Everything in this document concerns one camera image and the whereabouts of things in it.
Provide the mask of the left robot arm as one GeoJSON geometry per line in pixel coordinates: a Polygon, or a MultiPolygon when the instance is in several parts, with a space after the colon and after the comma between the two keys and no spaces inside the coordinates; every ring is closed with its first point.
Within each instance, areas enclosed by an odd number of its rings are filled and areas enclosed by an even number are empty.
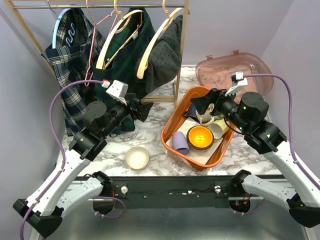
{"type": "Polygon", "coordinates": [[[46,239],[58,229],[67,212],[82,201],[110,194],[111,179],[101,171],[93,173],[74,193],[66,193],[66,190],[105,148],[106,138],[126,118],[144,122],[152,106],[153,102],[141,102],[134,94],[128,93],[124,98],[116,98],[111,109],[102,101],[93,101],[86,107],[82,117],[84,126],[73,137],[68,150],[61,152],[61,163],[33,194],[26,199],[17,199],[13,204],[13,209],[23,218],[21,239],[26,223],[46,239]]]}

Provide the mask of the navy beige plaid skirt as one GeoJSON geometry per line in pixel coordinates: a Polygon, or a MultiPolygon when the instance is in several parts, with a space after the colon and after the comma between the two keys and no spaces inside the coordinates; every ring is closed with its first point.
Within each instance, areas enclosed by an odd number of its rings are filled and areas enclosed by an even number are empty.
{"type": "MultiPolygon", "coordinates": [[[[56,48],[50,45],[41,55],[52,67],[60,88],[85,79],[91,47],[93,25],[80,8],[72,8],[60,21],[56,48]]],[[[105,42],[97,31],[92,70],[105,42]]],[[[87,105],[96,100],[95,85],[74,85],[61,94],[64,121],[68,136],[76,134],[84,125],[82,115],[87,105]]]]}

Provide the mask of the wooden hanger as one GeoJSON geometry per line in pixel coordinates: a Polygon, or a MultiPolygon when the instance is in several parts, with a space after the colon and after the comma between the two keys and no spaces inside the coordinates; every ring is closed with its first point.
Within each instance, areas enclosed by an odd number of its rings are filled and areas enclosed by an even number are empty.
{"type": "Polygon", "coordinates": [[[136,73],[136,77],[140,80],[143,79],[144,77],[144,72],[145,70],[148,68],[148,60],[149,60],[149,56],[151,54],[151,51],[155,45],[155,43],[157,42],[160,34],[162,32],[164,32],[172,23],[174,16],[183,8],[182,7],[177,7],[176,9],[174,9],[172,12],[169,12],[166,9],[166,1],[163,0],[162,1],[162,9],[164,11],[165,14],[167,14],[167,18],[163,21],[163,23],[160,25],[160,27],[158,28],[158,30],[155,32],[154,36],[152,37],[152,39],[150,40],[145,52],[143,53],[143,56],[140,60],[138,69],[137,69],[137,73],[136,73]]]}
{"type": "Polygon", "coordinates": [[[113,1],[113,6],[115,12],[120,16],[120,20],[113,27],[102,46],[95,66],[98,70],[104,70],[111,65],[120,50],[138,34],[143,25],[143,10],[132,9],[124,15],[118,8],[116,0],[113,1]]]}

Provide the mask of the green plaid skirt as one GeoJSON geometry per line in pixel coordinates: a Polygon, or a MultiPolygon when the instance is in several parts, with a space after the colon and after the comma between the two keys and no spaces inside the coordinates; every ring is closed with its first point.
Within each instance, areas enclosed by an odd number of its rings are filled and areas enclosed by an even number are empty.
{"type": "Polygon", "coordinates": [[[136,98],[142,99],[141,89],[138,85],[136,66],[139,65],[140,58],[143,56],[150,40],[155,34],[150,16],[145,8],[140,8],[144,11],[143,25],[139,29],[138,34],[135,34],[133,39],[119,51],[111,65],[106,69],[93,70],[93,78],[95,80],[118,80],[128,84],[128,93],[135,93],[136,98]]]}

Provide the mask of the dark grey dotted skirt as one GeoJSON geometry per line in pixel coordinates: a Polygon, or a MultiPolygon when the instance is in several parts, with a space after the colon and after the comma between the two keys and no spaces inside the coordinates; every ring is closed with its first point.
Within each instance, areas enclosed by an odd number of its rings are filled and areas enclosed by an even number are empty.
{"type": "Polygon", "coordinates": [[[143,97],[177,76],[182,64],[182,23],[183,15],[178,15],[155,42],[143,78],[136,81],[143,97]]]}

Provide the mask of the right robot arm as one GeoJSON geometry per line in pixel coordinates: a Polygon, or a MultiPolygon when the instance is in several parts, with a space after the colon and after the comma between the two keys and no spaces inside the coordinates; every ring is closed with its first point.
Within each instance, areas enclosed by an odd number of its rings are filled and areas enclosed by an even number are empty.
{"type": "Polygon", "coordinates": [[[240,103],[236,103],[225,89],[213,88],[206,95],[190,101],[200,114],[213,104],[212,113],[222,114],[235,125],[247,144],[272,162],[292,186],[281,188],[247,170],[240,170],[228,186],[234,195],[248,193],[260,196],[286,209],[304,227],[319,225],[320,180],[291,151],[286,135],[265,119],[269,104],[259,93],[246,92],[240,103]]]}

